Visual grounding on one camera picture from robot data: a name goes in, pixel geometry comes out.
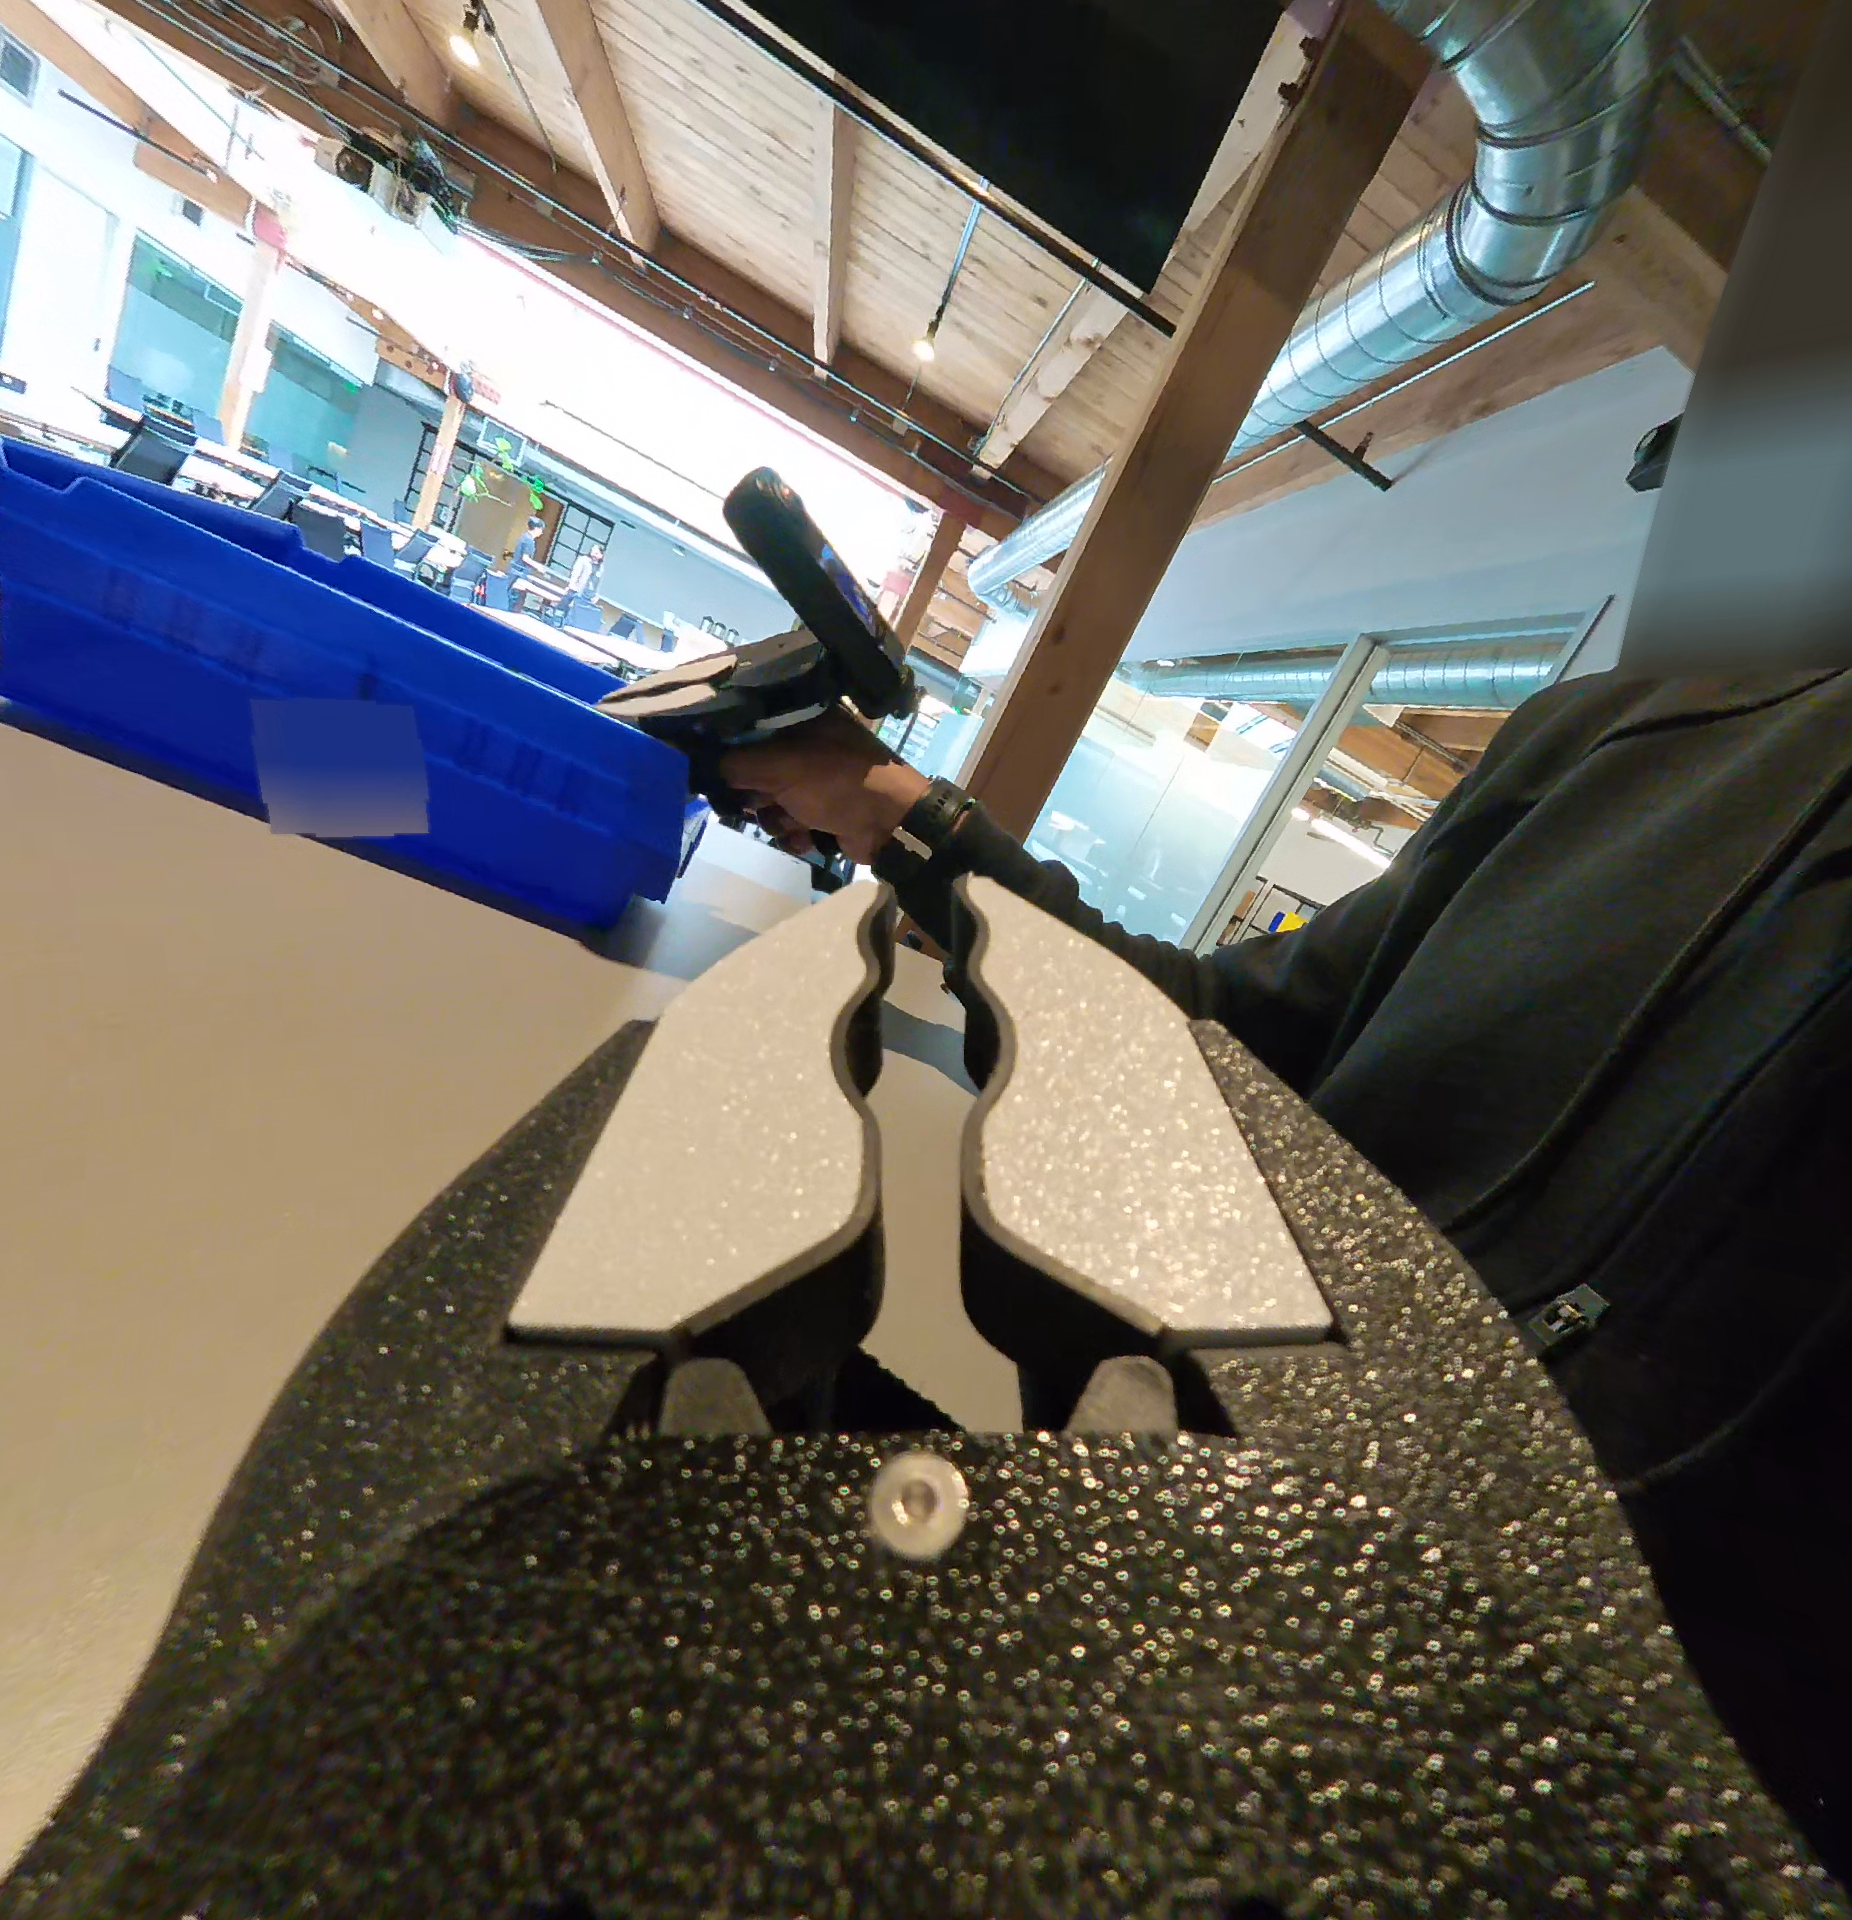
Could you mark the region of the person's right forearm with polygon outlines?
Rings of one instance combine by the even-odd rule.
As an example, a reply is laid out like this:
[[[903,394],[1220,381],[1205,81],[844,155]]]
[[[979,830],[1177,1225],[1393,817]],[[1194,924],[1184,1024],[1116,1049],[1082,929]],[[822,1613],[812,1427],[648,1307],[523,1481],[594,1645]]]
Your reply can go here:
[[[1205,957],[1106,919],[1082,899],[1070,869],[1037,859],[979,805],[931,865],[913,862],[890,838],[870,867],[942,947],[955,946],[955,883],[962,878],[995,879],[1111,951],[1187,1016],[1225,1027],[1295,1091],[1311,1091],[1393,985],[1401,970],[1393,924],[1419,857],[1403,853],[1386,872],[1295,932],[1263,935]]]

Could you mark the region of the ceiling mounted equipment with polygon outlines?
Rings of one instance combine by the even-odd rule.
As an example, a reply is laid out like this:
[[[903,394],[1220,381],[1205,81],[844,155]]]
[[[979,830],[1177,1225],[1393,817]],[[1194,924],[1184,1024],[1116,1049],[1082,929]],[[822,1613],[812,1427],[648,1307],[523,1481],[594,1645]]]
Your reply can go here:
[[[467,192],[449,177],[426,139],[395,147],[363,133],[328,135],[312,144],[321,171],[363,192],[387,217],[456,232],[467,211]]]

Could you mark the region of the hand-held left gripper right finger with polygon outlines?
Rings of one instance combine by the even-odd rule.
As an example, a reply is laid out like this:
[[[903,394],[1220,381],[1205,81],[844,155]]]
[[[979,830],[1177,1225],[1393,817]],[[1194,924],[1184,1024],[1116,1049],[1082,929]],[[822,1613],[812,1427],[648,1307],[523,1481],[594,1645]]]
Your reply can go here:
[[[1113,1364],[1138,1423],[1211,1421],[1201,1351],[1339,1336],[1180,1005],[1005,886],[955,886],[965,1071],[962,1303],[1032,1429]]]

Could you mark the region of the person's right hand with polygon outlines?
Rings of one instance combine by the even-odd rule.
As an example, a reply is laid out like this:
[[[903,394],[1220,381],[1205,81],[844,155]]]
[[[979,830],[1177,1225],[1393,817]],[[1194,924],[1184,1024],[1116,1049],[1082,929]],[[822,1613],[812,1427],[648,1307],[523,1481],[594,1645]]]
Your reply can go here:
[[[807,853],[824,836],[854,862],[874,862],[931,789],[842,711],[727,752],[721,779],[783,851]]]

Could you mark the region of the silver ventilation duct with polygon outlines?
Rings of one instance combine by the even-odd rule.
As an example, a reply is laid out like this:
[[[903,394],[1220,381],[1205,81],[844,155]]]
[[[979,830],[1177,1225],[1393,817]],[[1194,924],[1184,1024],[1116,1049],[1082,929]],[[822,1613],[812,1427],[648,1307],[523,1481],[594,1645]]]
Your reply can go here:
[[[1468,177],[1301,308],[1225,454],[1545,292],[1633,185],[1675,41],[1658,3],[1380,3],[1474,118]]]
[[[1567,631],[1525,637],[1378,641],[1367,700],[1383,707],[1512,710],[1559,673]],[[1162,699],[1311,707],[1334,683],[1340,648],[1130,660],[1116,676]]]

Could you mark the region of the wooden column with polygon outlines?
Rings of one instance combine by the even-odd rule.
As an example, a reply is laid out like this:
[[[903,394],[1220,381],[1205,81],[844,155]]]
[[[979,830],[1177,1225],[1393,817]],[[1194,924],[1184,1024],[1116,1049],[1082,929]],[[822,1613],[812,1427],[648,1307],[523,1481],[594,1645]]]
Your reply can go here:
[[[1421,41],[1376,5],[1345,5],[1324,36],[960,776],[1014,838],[1053,791],[1426,70]]]

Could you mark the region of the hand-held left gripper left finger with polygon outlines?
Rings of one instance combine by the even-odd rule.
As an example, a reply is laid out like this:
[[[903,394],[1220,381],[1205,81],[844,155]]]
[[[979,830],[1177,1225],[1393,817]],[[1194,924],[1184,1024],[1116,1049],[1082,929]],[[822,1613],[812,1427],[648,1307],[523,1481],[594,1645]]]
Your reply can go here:
[[[838,1430],[885,1303],[881,1069],[893,904],[850,883],[702,972],[651,1024],[506,1339],[718,1361],[783,1433]]]

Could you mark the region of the person's dark jacket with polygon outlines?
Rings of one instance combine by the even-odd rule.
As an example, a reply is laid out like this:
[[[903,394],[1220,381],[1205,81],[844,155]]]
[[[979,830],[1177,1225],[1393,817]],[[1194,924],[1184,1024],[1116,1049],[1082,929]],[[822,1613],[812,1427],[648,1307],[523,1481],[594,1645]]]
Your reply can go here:
[[[1517,1315],[1736,1736],[1852,1886],[1852,670],[1575,682],[1410,842],[1301,1091]]]

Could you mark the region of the blue plastic bin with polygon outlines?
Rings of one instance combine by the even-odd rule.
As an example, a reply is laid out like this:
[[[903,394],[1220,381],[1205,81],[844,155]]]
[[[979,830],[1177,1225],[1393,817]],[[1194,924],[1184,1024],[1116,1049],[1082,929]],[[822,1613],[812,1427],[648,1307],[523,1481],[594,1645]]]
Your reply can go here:
[[[572,929],[608,929],[630,899],[665,899],[699,851],[710,805],[670,745],[600,707],[548,699],[480,719],[382,689],[258,689],[230,670],[0,586],[0,696],[136,763],[260,799],[251,704],[315,699],[409,707],[426,758],[430,828],[387,857],[438,883]]]
[[[454,603],[299,528],[0,435],[0,586],[113,637],[191,655],[276,692],[382,689],[499,719],[541,699],[590,710],[595,660]]]

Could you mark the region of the rows of long tables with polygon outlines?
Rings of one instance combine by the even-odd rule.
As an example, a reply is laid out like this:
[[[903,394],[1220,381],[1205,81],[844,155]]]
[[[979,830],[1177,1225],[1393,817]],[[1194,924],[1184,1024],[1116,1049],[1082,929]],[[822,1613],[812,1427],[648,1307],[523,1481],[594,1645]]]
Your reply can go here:
[[[642,678],[663,666],[702,660],[718,650],[718,641],[699,628],[653,628],[632,612],[601,618],[601,603],[583,599],[566,607],[548,573],[524,573],[519,582],[494,571],[458,538],[422,528],[398,528],[369,508],[321,490],[287,467],[262,470],[262,482],[246,492],[246,473],[230,461],[200,449],[206,484],[160,484],[117,466],[60,454],[30,441],[4,439],[6,448],[39,454],[53,478],[74,484],[109,484],[133,494],[171,517],[206,532],[245,543],[271,560],[284,560],[294,541],[321,565],[346,568],[346,588],[370,597],[386,584],[395,586],[395,610],[418,618],[454,607],[456,620],[472,618],[486,631],[510,627],[535,648],[558,648],[619,678]],[[527,609],[506,607],[510,588],[519,586]]]

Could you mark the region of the large black screen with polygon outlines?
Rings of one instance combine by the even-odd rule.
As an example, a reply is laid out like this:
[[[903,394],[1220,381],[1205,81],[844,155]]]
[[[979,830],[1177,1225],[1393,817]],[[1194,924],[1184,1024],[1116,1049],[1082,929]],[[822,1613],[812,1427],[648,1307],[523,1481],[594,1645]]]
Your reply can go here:
[[[1158,335],[1146,296],[1277,3],[706,3]]]

